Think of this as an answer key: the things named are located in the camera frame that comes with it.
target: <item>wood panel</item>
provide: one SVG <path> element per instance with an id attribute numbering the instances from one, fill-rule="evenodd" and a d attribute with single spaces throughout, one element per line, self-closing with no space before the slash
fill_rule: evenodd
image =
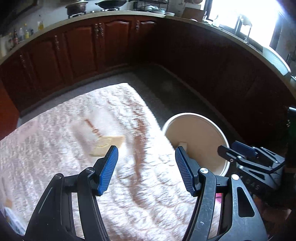
<path id="1" fill-rule="evenodd" d="M 0 80 L 0 140 L 16 129 L 19 115 Z"/>
<path id="2" fill-rule="evenodd" d="M 132 20 L 111 20 L 102 24 L 100 46 L 107 69 L 126 65 L 130 61 Z"/>
<path id="3" fill-rule="evenodd" d="M 247 144 L 284 148 L 286 111 L 296 100 L 269 67 L 226 37 L 189 23 L 162 19 L 156 35 L 166 47 L 155 62 L 205 97 Z"/>
<path id="4" fill-rule="evenodd" d="M 98 74 L 93 26 L 80 26 L 63 33 L 73 82 Z"/>
<path id="5" fill-rule="evenodd" d="M 157 19 L 137 16 L 135 21 L 133 61 L 151 61 L 151 43 L 155 42 Z"/>
<path id="6" fill-rule="evenodd" d="M 29 71 L 42 97 L 66 86 L 58 36 L 50 36 L 27 48 Z"/>
<path id="7" fill-rule="evenodd" d="M 18 111 L 22 111 L 40 100 L 27 71 L 22 52 L 17 51 L 1 65 L 2 82 Z"/>

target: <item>blue gripper pad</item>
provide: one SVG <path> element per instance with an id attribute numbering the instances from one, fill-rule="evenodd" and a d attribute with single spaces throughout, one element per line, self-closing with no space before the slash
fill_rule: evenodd
<path id="1" fill-rule="evenodd" d="M 244 143 L 238 141 L 232 143 L 231 149 L 249 158 L 256 157 L 256 150 L 253 147 L 247 146 Z"/>
<path id="2" fill-rule="evenodd" d="M 187 192 L 190 192 L 190 194 L 193 196 L 196 192 L 194 185 L 194 175 L 187 166 L 186 157 L 187 155 L 183 147 L 177 147 L 175 151 L 176 163 L 178 165 Z"/>
<path id="3" fill-rule="evenodd" d="M 118 160 L 118 149 L 116 146 L 111 146 L 104 157 L 104 167 L 100 173 L 98 194 L 101 196 L 109 186 L 113 171 Z"/>

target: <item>gray floor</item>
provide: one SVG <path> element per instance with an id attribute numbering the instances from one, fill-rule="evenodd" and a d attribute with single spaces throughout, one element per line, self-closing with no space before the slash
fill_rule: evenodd
<path id="1" fill-rule="evenodd" d="M 161 128 L 173 115 L 192 112 L 201 114 L 216 123 L 229 143 L 238 139 L 237 134 L 231 127 L 211 106 L 205 104 L 205 100 L 200 98 L 198 93 L 194 93 L 176 77 L 157 65 L 134 68 L 68 91 L 22 116 L 20 124 L 78 95 L 119 83 L 128 83 L 139 93 L 156 117 Z"/>

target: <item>window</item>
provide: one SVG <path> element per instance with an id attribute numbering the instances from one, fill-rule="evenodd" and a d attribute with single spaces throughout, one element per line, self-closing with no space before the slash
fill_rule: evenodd
<path id="1" fill-rule="evenodd" d="M 245 15 L 252 23 L 249 38 L 261 46 L 269 46 L 276 22 L 279 17 L 279 5 L 276 0 L 208 0 L 208 19 L 214 20 L 219 15 L 221 27 L 244 38 L 249 33 L 249 26 L 239 24 L 239 16 Z"/>

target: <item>kitchen counter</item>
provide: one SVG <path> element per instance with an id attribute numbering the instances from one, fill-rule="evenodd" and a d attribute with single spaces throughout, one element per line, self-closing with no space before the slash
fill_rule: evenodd
<path id="1" fill-rule="evenodd" d="M 52 24 L 52 25 L 44 28 L 43 30 L 40 30 L 40 31 L 34 33 L 33 36 L 31 36 L 29 39 L 26 39 L 26 40 L 22 41 L 11 52 L 9 52 L 6 56 L 4 56 L 2 59 L 0 59 L 0 65 L 6 59 L 8 59 L 13 53 L 15 53 L 18 49 L 20 49 L 21 47 L 23 47 L 24 45 L 26 45 L 27 43 L 29 43 L 33 39 L 38 38 L 39 36 L 41 36 L 42 34 L 44 34 L 46 32 L 49 32 L 49 31 L 51 31 L 51 30 L 53 30 L 55 28 L 58 28 L 58 27 L 61 27 L 63 25 L 70 24 L 70 23 L 73 23 L 73 22 L 76 22 L 76 21 L 89 19 L 89 18 L 96 18 L 96 17 L 101 17 L 101 16 L 110 16 L 110 15 L 143 15 L 143 16 L 151 16 L 151 17 L 158 17 L 158 18 L 167 18 L 167 19 L 172 19 L 172 20 L 181 21 L 181 22 L 185 22 L 185 23 L 190 23 L 192 25 L 196 25 L 196 26 L 205 28 L 207 30 L 213 31 L 213 32 L 215 32 L 215 33 L 217 33 L 219 35 L 222 35 L 222 36 L 230 39 L 234 43 L 240 45 L 244 49 L 248 50 L 250 53 L 255 55 L 259 60 L 264 62 L 283 81 L 283 83 L 285 83 L 285 85 L 290 90 L 292 95 L 296 98 L 296 89 L 290 84 L 289 80 L 286 79 L 284 76 L 282 76 L 282 74 L 279 72 L 279 70 L 262 56 L 262 53 L 260 51 L 256 50 L 251 45 L 248 45 L 248 44 L 244 43 L 244 41 L 242 39 L 238 38 L 237 36 L 227 32 L 227 31 L 225 31 L 225 30 L 223 30 L 221 28 L 210 26 L 208 24 L 192 21 L 192 20 L 185 19 L 185 18 L 166 16 L 166 15 L 161 15 L 161 14 L 157 14 L 157 13 L 150 13 L 150 12 L 106 11 L 106 12 L 97 12 L 97 13 L 85 14 L 85 15 L 78 16 L 78 17 L 75 17 L 75 18 L 70 18 L 70 19 L 66 19 L 66 20 L 57 22 L 55 24 Z"/>
<path id="2" fill-rule="evenodd" d="M 63 20 L 0 60 L 0 78 L 23 115 L 81 81 L 147 62 L 197 91 L 247 144 L 271 149 L 283 140 L 287 107 L 296 106 L 289 81 L 238 37 L 184 18 L 111 11 Z"/>

